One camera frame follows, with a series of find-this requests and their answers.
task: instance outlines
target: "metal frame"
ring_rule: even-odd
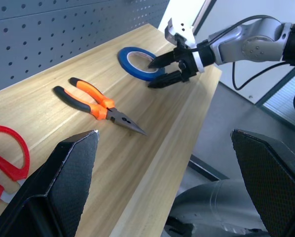
[[[275,118],[276,120],[280,121],[282,124],[287,126],[289,129],[295,132],[295,125],[290,123],[289,121],[285,120],[284,118],[280,117],[273,111],[266,108],[264,103],[272,97],[274,94],[276,94],[283,86],[285,86],[293,77],[295,76],[295,67],[288,72],[273,88],[271,88],[255,105],[259,107],[261,110]]]
[[[203,3],[198,13],[198,16],[196,17],[195,21],[192,24],[194,26],[194,28],[192,29],[194,35],[198,34],[200,28],[202,27],[203,23],[207,19],[216,1],[217,0],[205,0],[205,2]]]
[[[212,168],[210,165],[194,155],[191,155],[188,166],[209,179],[211,182],[229,179],[224,174],[218,172],[216,169]]]

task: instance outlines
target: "robotic arm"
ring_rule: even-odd
[[[254,19],[259,20],[243,24]],[[197,72],[203,73],[204,67],[213,63],[221,65],[240,60],[265,62],[282,59],[285,61],[282,64],[295,66],[295,24],[281,23],[266,15],[248,17],[210,35],[199,44],[196,44],[191,28],[171,19],[165,29],[165,38],[177,47],[156,57],[149,67],[162,68],[178,62],[181,71],[157,77],[148,85],[151,88],[189,81],[190,77]]]

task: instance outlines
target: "blue tape roll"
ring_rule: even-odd
[[[147,80],[151,81],[155,79],[156,77],[162,75],[165,73],[164,68],[160,68],[156,70],[155,72],[144,72],[136,67],[134,67],[130,62],[129,62],[129,56],[131,54],[136,54],[140,55],[142,57],[146,57],[150,59],[151,61],[156,58],[154,54],[151,52],[148,52],[144,49],[137,48],[137,47],[126,47],[123,48],[122,50],[119,51],[118,53],[118,60],[122,68],[129,73],[130,75],[142,79],[142,80]]]

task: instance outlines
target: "wooden tabletop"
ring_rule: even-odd
[[[145,25],[0,91],[0,125],[25,139],[31,155],[30,174],[58,142],[99,130],[92,183],[77,237],[160,236],[221,75],[217,68],[207,67],[190,83],[149,89],[118,63],[118,51],[127,46],[156,55],[173,48],[164,34]],[[167,68],[173,70],[176,65]],[[93,101],[68,83],[71,77],[90,82],[112,98],[116,108],[148,136],[108,120],[98,121],[59,100],[52,92],[57,85]],[[0,155],[22,166],[20,147],[5,134],[0,134]],[[0,183],[8,192],[18,189],[2,171]],[[0,214],[5,207],[0,201]]]

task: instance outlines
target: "white panel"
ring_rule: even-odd
[[[158,29],[164,32],[169,19],[178,17],[192,26],[205,0],[170,0]]]
[[[218,0],[197,34],[196,40],[201,42],[216,31],[233,25],[246,17],[260,14],[273,16],[281,22],[295,23],[295,0]],[[237,86],[242,85],[251,76],[273,64],[276,63],[237,62],[235,73]],[[219,68],[223,72],[221,82],[233,89],[232,64],[221,65]],[[273,69],[256,78],[238,93],[256,103],[291,69],[292,67],[287,65]]]

